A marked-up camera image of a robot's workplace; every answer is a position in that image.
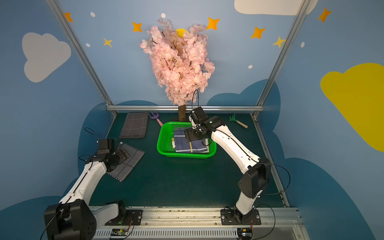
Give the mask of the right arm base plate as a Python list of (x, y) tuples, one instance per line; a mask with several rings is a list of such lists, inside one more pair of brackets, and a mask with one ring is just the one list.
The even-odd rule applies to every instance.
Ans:
[(240, 225), (261, 225), (261, 217), (259, 211), (251, 210), (248, 214), (242, 215), (236, 209), (224, 208), (220, 210), (222, 225), (224, 226), (240, 226)]

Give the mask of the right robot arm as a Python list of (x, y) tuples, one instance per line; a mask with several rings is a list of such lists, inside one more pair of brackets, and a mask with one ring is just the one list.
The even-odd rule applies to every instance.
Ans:
[(254, 208), (257, 198), (270, 182), (270, 161), (263, 161), (258, 155), (243, 145), (217, 116), (201, 117), (197, 112), (190, 113), (192, 127), (185, 130), (187, 141), (210, 139), (219, 145), (236, 163), (242, 178), (238, 182), (241, 191), (235, 205), (240, 216), (247, 216)]

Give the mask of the navy striped pillowcase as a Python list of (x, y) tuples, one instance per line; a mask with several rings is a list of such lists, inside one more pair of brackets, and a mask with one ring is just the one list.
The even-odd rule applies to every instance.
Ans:
[(176, 148), (174, 149), (176, 153), (185, 153), (185, 154), (198, 154), (198, 153), (208, 153), (209, 152), (209, 143), (208, 140), (197, 140), (193, 142), (187, 142), (184, 134), (186, 128), (176, 128), (174, 129), (174, 138)]

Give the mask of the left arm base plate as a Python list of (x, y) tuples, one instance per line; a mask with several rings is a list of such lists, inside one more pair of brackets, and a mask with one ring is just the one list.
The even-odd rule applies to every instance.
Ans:
[(140, 226), (143, 218), (143, 210), (126, 210), (124, 215), (105, 223), (105, 226)]

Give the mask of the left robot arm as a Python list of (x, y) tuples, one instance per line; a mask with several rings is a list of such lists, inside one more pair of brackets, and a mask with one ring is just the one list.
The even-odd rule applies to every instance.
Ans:
[(49, 240), (91, 240), (96, 230), (112, 221), (122, 225), (128, 216), (122, 201), (104, 205), (91, 211), (89, 203), (101, 180), (128, 157), (120, 149), (97, 150), (84, 167), (82, 174), (69, 192), (56, 205), (44, 212), (45, 230)]

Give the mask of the light grey checked pillowcase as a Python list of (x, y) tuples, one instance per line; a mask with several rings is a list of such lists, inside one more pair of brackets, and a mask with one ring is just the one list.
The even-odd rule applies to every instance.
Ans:
[(144, 154), (144, 151), (120, 142), (114, 152), (114, 155), (119, 157), (119, 164), (116, 167), (113, 167), (107, 174), (114, 179), (123, 182), (139, 163)]

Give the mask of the green plastic basket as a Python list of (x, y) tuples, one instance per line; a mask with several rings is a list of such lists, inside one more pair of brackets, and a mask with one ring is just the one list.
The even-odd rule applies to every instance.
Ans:
[(161, 127), (157, 142), (160, 154), (173, 158), (207, 159), (217, 152), (217, 144), (209, 139), (188, 142), (185, 130), (191, 123), (168, 122)]

